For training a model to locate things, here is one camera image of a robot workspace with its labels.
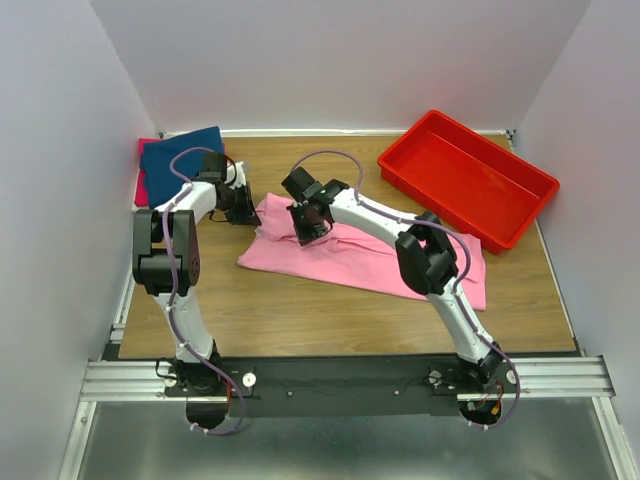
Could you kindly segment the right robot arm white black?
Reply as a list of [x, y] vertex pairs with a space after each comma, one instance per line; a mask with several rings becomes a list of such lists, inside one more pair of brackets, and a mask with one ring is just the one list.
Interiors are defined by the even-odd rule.
[[459, 235], [432, 213], [420, 216], [372, 202], [339, 180], [323, 185], [298, 169], [282, 181], [298, 241], [307, 245], [334, 224], [351, 226], [394, 249], [404, 284], [433, 305], [447, 328], [460, 362], [460, 379], [480, 392], [496, 380], [503, 361], [499, 345], [482, 326], [461, 285], [471, 266]]

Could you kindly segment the pink polo shirt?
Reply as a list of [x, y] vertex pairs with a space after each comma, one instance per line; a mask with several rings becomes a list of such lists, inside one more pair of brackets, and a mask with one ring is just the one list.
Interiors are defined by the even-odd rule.
[[427, 298], [403, 281], [396, 249], [354, 227], [336, 223], [320, 239], [302, 246], [291, 212], [292, 201], [269, 193], [256, 207], [261, 225], [238, 257], [245, 268], [359, 288], [408, 299]]

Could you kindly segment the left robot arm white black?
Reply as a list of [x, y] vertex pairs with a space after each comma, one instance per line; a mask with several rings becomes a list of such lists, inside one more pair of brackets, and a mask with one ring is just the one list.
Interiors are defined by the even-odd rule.
[[214, 393], [221, 384], [232, 393], [240, 391], [218, 366], [216, 343], [196, 295], [201, 271], [197, 224], [217, 211], [232, 225], [261, 224], [246, 184], [189, 181], [167, 202], [134, 214], [134, 280], [166, 318], [175, 345], [175, 381], [201, 395]]

